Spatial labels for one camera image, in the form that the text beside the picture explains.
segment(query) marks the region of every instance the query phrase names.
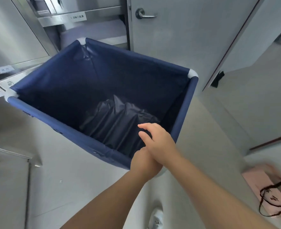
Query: door handle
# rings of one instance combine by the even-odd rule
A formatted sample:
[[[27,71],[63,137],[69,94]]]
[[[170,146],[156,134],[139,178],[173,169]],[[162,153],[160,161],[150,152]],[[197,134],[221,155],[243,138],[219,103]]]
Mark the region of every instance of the door handle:
[[[143,18],[156,18],[158,16],[158,14],[154,14],[154,15],[145,15],[145,10],[143,8],[138,8],[136,10],[136,18],[137,19],[143,19]]]

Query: laundry bin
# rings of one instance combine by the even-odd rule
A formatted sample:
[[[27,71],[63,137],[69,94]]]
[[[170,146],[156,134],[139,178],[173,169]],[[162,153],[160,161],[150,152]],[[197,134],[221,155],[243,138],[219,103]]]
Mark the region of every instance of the laundry bin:
[[[195,71],[81,38],[14,84],[7,101],[88,153],[130,169],[144,146],[140,123],[158,123],[177,141]]]

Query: forearm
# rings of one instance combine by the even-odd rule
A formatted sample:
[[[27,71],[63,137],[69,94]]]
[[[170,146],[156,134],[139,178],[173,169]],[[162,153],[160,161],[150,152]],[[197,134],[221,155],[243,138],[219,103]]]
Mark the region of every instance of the forearm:
[[[181,156],[166,165],[188,193],[207,229],[275,229]]]
[[[142,176],[128,171],[82,208],[61,229],[121,229],[146,181]]]

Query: hand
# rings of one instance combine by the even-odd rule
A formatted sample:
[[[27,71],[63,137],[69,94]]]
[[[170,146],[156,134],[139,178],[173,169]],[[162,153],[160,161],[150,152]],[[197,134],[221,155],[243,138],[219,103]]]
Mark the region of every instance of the hand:
[[[145,123],[138,125],[138,127],[146,129],[151,133],[152,139],[143,131],[140,131],[138,134],[157,162],[167,167],[173,156],[180,155],[172,137],[160,125],[156,123]]]
[[[163,166],[153,159],[146,147],[136,151],[131,161],[130,171],[142,175],[149,181],[157,175]]]

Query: shoe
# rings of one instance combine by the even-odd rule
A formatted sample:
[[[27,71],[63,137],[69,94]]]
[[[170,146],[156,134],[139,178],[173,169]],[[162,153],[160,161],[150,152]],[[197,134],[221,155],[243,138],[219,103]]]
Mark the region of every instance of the shoe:
[[[151,217],[149,220],[149,226],[147,229],[162,229],[164,222],[164,214],[160,208],[155,208],[151,213]]]

